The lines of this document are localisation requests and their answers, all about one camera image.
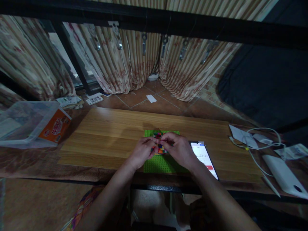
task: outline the phone screen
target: phone screen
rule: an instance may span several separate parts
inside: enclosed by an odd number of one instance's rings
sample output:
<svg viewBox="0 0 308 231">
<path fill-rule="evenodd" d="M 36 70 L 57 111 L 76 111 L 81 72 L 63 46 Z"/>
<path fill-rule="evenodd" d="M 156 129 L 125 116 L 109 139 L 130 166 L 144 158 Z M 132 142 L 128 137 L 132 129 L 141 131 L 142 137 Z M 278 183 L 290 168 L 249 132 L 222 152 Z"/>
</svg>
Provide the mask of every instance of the phone screen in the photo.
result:
<svg viewBox="0 0 308 231">
<path fill-rule="evenodd" d="M 208 170 L 213 174 L 213 176 L 218 180 L 218 176 L 210 159 L 210 156 L 204 146 L 201 143 L 191 143 L 193 152 L 195 153 L 196 157 L 205 164 Z"/>
</svg>

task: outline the curtain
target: curtain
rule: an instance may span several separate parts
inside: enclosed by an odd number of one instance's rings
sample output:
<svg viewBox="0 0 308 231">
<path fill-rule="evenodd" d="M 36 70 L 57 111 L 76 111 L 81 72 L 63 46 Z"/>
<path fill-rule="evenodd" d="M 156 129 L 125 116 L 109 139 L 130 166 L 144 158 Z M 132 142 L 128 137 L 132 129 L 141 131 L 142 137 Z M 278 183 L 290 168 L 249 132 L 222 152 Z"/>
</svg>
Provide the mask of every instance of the curtain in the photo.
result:
<svg viewBox="0 0 308 231">
<path fill-rule="evenodd" d="M 276 0 L 169 0 L 166 9 L 256 20 L 257 17 L 265 16 L 276 2 Z M 205 63 L 200 64 L 207 51 L 208 40 L 197 38 L 189 40 L 185 57 L 180 61 L 179 55 L 183 40 L 184 38 L 179 36 L 169 37 L 164 58 L 160 60 L 159 76 L 162 85 L 177 99 L 191 101 L 240 44 L 219 42 L 210 52 Z"/>
<path fill-rule="evenodd" d="M 265 16 L 277 0 L 99 0 L 116 4 L 150 7 L 171 11 L 256 20 Z M 200 64 L 208 47 L 207 39 L 190 39 L 185 57 L 179 60 L 183 39 L 169 36 L 163 58 L 158 57 L 159 34 L 148 33 L 146 55 L 142 56 L 142 38 L 138 31 L 120 30 L 123 49 L 116 48 L 111 28 L 96 27 L 102 49 L 96 51 L 85 25 L 64 23 L 71 42 L 85 66 L 92 70 L 107 93 L 128 93 L 143 86 L 152 72 L 158 71 L 160 82 L 177 98 L 190 101 L 229 58 L 240 44 L 219 42 L 204 64 Z"/>
<path fill-rule="evenodd" d="M 25 99 L 0 83 L 0 114 L 17 101 Z"/>
<path fill-rule="evenodd" d="M 100 1 L 127 4 L 140 7 L 163 9 L 165 1 Z M 116 47 L 112 28 L 95 27 L 95 33 L 101 50 L 97 51 L 92 35 L 83 24 L 67 23 L 69 39 L 82 64 L 91 70 L 102 89 L 107 93 L 128 93 L 141 88 L 146 82 L 158 59 L 160 35 L 148 33 L 146 54 L 142 55 L 142 37 L 140 31 L 119 30 L 122 50 Z"/>
<path fill-rule="evenodd" d="M 43 101 L 76 94 L 60 55 L 37 19 L 0 15 L 0 43 L 0 70 L 29 93 Z M 5 90 L 0 89 L 2 97 Z"/>
</svg>

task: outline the white cable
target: white cable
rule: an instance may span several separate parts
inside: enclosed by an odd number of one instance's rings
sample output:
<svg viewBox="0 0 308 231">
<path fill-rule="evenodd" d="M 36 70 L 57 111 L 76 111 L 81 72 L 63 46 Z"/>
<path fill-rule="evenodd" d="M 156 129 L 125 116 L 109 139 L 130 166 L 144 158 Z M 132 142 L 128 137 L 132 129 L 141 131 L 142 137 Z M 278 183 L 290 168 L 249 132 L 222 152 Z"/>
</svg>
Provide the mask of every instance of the white cable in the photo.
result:
<svg viewBox="0 0 308 231">
<path fill-rule="evenodd" d="M 265 172 L 265 171 L 260 167 L 260 165 L 257 163 L 257 161 L 255 160 L 255 158 L 253 157 L 253 154 L 252 154 L 252 152 L 250 151 L 250 149 L 261 150 L 261 149 L 269 148 L 269 147 L 272 147 L 272 146 L 278 147 L 278 146 L 280 146 L 280 145 L 283 145 L 283 149 L 284 149 L 284 150 L 283 150 L 282 159 L 283 159 L 283 161 L 286 161 L 286 156 L 285 156 L 285 148 L 286 148 L 286 145 L 285 145 L 284 143 L 281 142 L 281 137 L 280 137 L 280 135 L 278 134 L 278 132 L 276 132 L 274 129 L 271 129 L 271 128 L 252 128 L 252 129 L 247 130 L 246 132 L 249 133 L 250 131 L 252 131 L 252 130 L 257 130 L 257 129 L 269 129 L 269 130 L 274 131 L 274 132 L 276 133 L 276 135 L 277 135 L 278 142 L 277 142 L 277 143 L 272 143 L 272 144 L 270 144 L 270 145 L 268 145 L 268 146 L 265 146 L 265 147 L 262 147 L 262 148 L 251 148 L 251 147 L 249 147 L 248 145 L 247 145 L 247 146 L 241 146 L 241 145 L 236 144 L 236 143 L 234 142 L 234 138 L 233 138 L 232 136 L 229 136 L 229 139 L 230 139 L 231 142 L 232 142 L 233 144 L 235 144 L 236 146 L 241 147 L 241 148 L 248 149 L 248 151 L 249 151 L 249 153 L 250 153 L 250 155 L 251 155 L 253 161 L 256 163 L 256 165 L 259 167 L 259 169 L 260 169 L 262 172 L 264 172 L 266 175 L 268 175 L 268 176 L 273 176 L 273 175 L 268 174 L 267 172 Z"/>
<path fill-rule="evenodd" d="M 251 155 L 253 161 L 254 161 L 254 162 L 256 163 L 256 165 L 259 167 L 259 169 L 260 169 L 262 172 L 264 172 L 266 175 L 268 175 L 268 176 L 273 176 L 273 175 L 268 174 L 267 172 L 265 172 L 265 171 L 263 170 L 263 168 L 261 168 L 260 165 L 258 165 L 258 163 L 256 162 L 256 160 L 255 160 L 255 158 L 253 157 L 253 154 L 252 154 L 252 152 L 250 151 L 250 149 L 249 149 L 248 151 L 249 151 L 249 153 L 250 153 L 250 155 Z"/>
</svg>

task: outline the green lego baseplate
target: green lego baseplate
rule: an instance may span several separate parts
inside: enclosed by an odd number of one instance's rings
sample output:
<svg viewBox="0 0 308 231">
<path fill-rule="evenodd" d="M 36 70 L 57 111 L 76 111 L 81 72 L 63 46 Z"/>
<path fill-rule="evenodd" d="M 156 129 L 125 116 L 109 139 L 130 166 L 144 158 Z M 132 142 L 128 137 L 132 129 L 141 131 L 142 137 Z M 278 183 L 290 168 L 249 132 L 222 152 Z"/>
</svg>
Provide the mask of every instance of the green lego baseplate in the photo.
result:
<svg viewBox="0 0 308 231">
<path fill-rule="evenodd" d="M 144 137 L 154 136 L 154 133 L 174 132 L 180 134 L 179 131 L 158 131 L 145 130 Z M 188 170 L 179 165 L 170 154 L 155 155 L 152 159 L 144 163 L 143 171 L 145 173 L 186 173 Z"/>
</svg>

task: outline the wooden table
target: wooden table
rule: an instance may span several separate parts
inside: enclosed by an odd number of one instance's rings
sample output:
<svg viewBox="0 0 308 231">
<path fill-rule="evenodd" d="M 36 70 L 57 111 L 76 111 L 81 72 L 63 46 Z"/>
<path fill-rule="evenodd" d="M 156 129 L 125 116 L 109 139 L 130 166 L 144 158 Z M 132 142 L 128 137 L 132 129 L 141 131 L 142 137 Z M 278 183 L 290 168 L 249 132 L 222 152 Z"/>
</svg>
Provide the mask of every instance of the wooden table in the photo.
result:
<svg viewBox="0 0 308 231">
<path fill-rule="evenodd" d="M 188 140 L 204 141 L 222 181 L 263 183 L 249 152 L 228 136 L 228 122 L 129 110 L 93 108 L 67 139 L 59 164 L 117 169 L 144 130 L 174 130 Z"/>
</svg>

